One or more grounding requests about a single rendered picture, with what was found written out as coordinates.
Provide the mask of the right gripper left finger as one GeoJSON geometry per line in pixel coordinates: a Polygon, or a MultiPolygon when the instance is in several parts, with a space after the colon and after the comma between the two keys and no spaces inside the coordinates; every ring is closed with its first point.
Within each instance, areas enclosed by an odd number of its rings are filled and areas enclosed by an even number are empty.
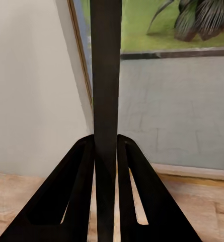
{"type": "Polygon", "coordinates": [[[73,145],[3,232],[0,242],[87,242],[94,168],[91,134],[73,145]]]}

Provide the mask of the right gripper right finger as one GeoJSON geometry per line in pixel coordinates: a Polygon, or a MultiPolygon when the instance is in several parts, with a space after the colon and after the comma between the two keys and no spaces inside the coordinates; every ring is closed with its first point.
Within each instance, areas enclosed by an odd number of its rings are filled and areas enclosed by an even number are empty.
{"type": "Polygon", "coordinates": [[[121,242],[202,242],[134,140],[117,137],[121,242]],[[136,219],[129,167],[148,225],[136,219]]]}

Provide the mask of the poster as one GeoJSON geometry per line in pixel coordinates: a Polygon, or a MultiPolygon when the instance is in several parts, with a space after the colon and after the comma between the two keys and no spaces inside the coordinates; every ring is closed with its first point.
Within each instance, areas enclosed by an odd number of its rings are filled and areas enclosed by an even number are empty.
{"type": "Polygon", "coordinates": [[[113,242],[122,0],[90,0],[98,242],[113,242]]]}

